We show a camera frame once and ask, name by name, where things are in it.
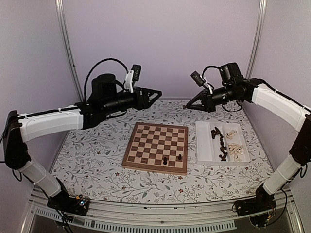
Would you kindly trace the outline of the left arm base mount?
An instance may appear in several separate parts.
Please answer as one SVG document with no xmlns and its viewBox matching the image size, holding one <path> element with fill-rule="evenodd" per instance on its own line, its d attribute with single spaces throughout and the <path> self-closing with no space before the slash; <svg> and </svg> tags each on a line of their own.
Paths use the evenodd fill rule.
<svg viewBox="0 0 311 233">
<path fill-rule="evenodd" d="M 90 199 L 88 197 L 85 198 L 83 195 L 71 197 L 67 191 L 61 190 L 54 197 L 49 197 L 47 206 L 61 212 L 86 216 L 89 202 Z"/>
</svg>

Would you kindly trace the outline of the wooden chessboard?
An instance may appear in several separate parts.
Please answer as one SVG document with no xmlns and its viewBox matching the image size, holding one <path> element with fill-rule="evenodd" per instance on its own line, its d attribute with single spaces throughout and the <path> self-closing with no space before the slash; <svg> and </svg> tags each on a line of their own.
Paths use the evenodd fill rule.
<svg viewBox="0 0 311 233">
<path fill-rule="evenodd" d="M 137 122 L 122 167 L 173 175 L 187 174 L 188 127 Z M 168 163 L 163 165 L 163 158 Z"/>
</svg>

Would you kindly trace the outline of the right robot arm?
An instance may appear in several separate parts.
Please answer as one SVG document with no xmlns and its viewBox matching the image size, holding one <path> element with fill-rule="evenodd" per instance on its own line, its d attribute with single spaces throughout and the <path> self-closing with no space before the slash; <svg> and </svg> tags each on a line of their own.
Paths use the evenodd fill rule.
<svg viewBox="0 0 311 233">
<path fill-rule="evenodd" d="M 258 106 L 281 120 L 292 133 L 294 142 L 289 152 L 273 174 L 257 189 L 251 207 L 261 212 L 270 204 L 270 197 L 286 183 L 291 182 L 298 171 L 311 161 L 311 109 L 270 86 L 261 78 L 245 78 L 238 64 L 207 66 L 201 73 L 194 71 L 191 78 L 203 90 L 186 105 L 186 109 L 214 112 L 216 106 L 235 101 Z"/>
</svg>

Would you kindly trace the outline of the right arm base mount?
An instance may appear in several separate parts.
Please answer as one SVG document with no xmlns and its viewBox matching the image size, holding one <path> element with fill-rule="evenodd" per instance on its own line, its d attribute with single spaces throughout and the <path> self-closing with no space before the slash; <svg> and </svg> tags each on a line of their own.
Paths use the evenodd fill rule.
<svg viewBox="0 0 311 233">
<path fill-rule="evenodd" d="M 274 194 L 268 194 L 261 185 L 256 189 L 253 198 L 234 202 L 232 211 L 236 212 L 238 216 L 256 214 L 250 217 L 250 222 L 255 227 L 263 228 L 270 222 L 275 208 Z"/>
</svg>

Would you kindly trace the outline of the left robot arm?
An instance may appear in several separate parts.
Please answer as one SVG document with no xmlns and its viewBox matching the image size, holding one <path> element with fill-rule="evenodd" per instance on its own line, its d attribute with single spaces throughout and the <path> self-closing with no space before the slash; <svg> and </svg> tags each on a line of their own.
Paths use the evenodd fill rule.
<svg viewBox="0 0 311 233">
<path fill-rule="evenodd" d="M 12 110 L 2 135 L 4 163 L 39 186 L 62 211 L 72 207 L 72 200 L 60 182 L 36 157 L 29 153 L 35 142 L 74 130 L 92 129 L 107 119 L 124 115 L 128 109 L 145 110 L 162 95 L 160 90 L 135 87 L 136 79 L 127 74 L 124 83 L 113 74 L 102 74 L 91 82 L 91 94 L 83 102 L 37 113 L 19 114 Z"/>
</svg>

